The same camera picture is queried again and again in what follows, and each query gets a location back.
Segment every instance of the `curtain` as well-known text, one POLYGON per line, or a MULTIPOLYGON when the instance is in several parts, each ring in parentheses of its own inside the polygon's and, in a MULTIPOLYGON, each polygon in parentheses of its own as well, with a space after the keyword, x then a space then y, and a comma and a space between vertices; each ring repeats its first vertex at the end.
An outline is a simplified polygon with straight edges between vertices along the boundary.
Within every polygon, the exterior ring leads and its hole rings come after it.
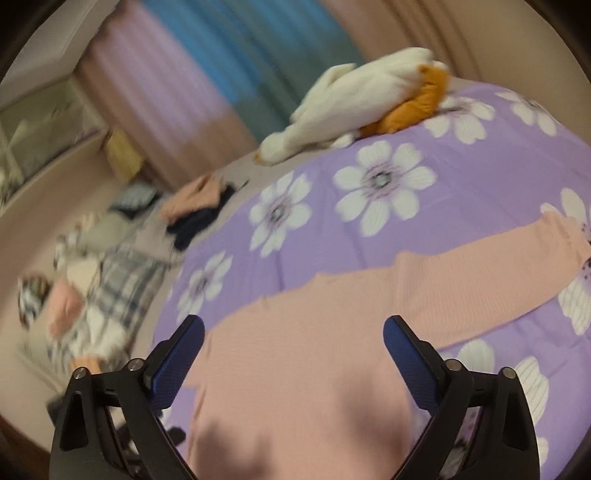
POLYGON ((364 62, 316 0, 144 0, 257 141, 283 130, 329 67, 364 62))
POLYGON ((409 46, 482 78, 441 0, 123 0, 77 75, 177 188, 284 129, 330 66, 409 46))
POLYGON ((173 189, 256 148, 230 104, 143 6, 124 0, 104 23, 77 77, 173 189))

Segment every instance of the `plaid fabric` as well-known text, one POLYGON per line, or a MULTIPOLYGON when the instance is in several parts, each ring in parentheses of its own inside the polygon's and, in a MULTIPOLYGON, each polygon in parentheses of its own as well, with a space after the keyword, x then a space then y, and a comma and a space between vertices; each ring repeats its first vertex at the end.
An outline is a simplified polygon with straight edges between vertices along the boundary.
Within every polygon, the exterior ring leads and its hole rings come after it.
POLYGON ((133 335, 162 285, 166 269, 162 262, 117 247, 106 254, 100 284, 88 302, 133 335))

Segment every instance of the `flower pattern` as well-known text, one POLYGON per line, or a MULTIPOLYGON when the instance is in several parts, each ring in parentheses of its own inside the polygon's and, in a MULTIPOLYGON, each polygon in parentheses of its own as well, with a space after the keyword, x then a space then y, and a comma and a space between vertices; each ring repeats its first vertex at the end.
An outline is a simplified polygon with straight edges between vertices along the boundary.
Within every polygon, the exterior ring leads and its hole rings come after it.
POLYGON ((250 211, 249 220, 256 226, 250 249, 253 251, 262 245, 261 258, 279 251, 287 232, 304 226, 312 216, 312 209, 301 203, 312 185, 305 174, 292 182, 293 177, 293 172, 289 172, 263 190, 260 202, 250 211))
POLYGON ((231 256, 226 252, 212 256, 203 269, 196 270, 189 279, 189 286, 178 301, 177 324, 187 315, 198 315, 206 300, 213 300, 222 291, 222 280, 232 266, 231 256))
MULTIPOLYGON (((581 233, 591 243, 591 229, 587 208, 581 197, 571 189, 560 192, 562 208, 569 217, 574 217, 581 226, 581 233)), ((561 213, 554 205, 545 203, 540 207, 542 213, 553 211, 561 213)), ((565 317, 570 319, 577 335, 584 334, 591 325, 591 259, 583 265, 581 272, 568 287, 558 294, 558 303, 565 317)))
POLYGON ((486 103, 470 97, 452 97, 443 99, 439 105, 439 114, 423 122, 423 125, 435 138, 441 138, 453 125, 456 138, 472 145, 476 140, 486 138, 486 130, 480 120, 493 120, 495 109, 486 103))
MULTIPOLYGON (((519 362, 515 367, 515 372, 521 382, 535 427, 546 410, 548 396, 550 396, 550 381, 540 372, 538 360, 534 356, 529 356, 519 362)), ((535 438, 538 442, 540 466, 543 466, 548 458, 548 440, 538 436, 535 438)))
POLYGON ((521 118, 522 122, 530 127, 535 123, 546 135, 554 137, 557 133, 556 119, 548 113, 538 102, 529 100, 518 93, 507 91, 497 92, 497 96, 513 102, 511 111, 521 118))
MULTIPOLYGON (((453 356, 443 354, 442 357, 447 359, 453 356)), ((484 373, 495 372, 495 351, 482 339, 475 339, 466 343, 462 346, 456 358, 468 370, 484 373)), ((515 372, 521 381, 525 398, 530 408, 531 418, 534 426, 536 426, 546 409, 548 396, 550 395, 550 382, 540 372, 540 366, 534 356, 529 356, 519 362, 515 367, 515 372)), ((467 454, 472 433, 474 432, 478 419, 478 412, 479 407, 469 408, 466 412, 466 417, 464 418, 460 432, 458 432, 454 448, 441 470, 441 478, 452 478, 457 474, 457 470, 467 454)), ((537 436, 536 440, 538 443, 540 466, 542 466, 548 458, 548 440, 537 436)))
POLYGON ((385 140, 363 147, 357 153, 358 165, 339 170, 333 181, 349 191, 335 210, 345 222, 360 222, 363 236, 376 235, 388 222, 390 211, 402 220, 413 218, 419 210, 415 190, 435 183, 437 175, 428 167, 417 167, 422 155, 410 143, 400 145, 394 155, 385 140))

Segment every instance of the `pink knit garment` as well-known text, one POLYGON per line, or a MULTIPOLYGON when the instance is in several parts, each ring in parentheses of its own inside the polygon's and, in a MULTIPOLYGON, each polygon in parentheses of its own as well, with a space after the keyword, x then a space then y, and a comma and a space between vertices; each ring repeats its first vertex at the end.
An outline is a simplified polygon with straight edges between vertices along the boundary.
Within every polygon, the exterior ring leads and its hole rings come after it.
POLYGON ((400 314, 437 348, 510 322, 556 296, 591 257, 555 212, 433 257, 316 275, 208 333, 189 464, 199 478, 389 479, 408 455, 411 407, 382 340, 400 314))

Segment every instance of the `pink cloth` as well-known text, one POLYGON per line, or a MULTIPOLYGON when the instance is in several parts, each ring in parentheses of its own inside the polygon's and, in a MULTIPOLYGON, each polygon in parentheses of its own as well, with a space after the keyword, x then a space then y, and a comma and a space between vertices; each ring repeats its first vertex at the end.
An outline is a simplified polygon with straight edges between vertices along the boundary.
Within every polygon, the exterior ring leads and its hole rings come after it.
POLYGON ((47 297, 47 334, 60 339, 82 313, 85 301, 66 277, 60 277, 47 297))
POLYGON ((217 207, 221 192, 222 182, 219 178, 211 173, 202 175, 187 183, 162 205, 160 219, 172 225, 191 212, 217 207))
POLYGON ((434 257, 319 274, 263 298, 208 333, 187 377, 198 396, 189 465, 200 478, 376 480, 411 444, 407 389, 382 340, 401 314, 449 346, 545 303, 591 247, 555 212, 434 257))
POLYGON ((178 189, 253 151, 256 142, 184 48, 134 0, 124 0, 77 69, 101 113, 178 189))

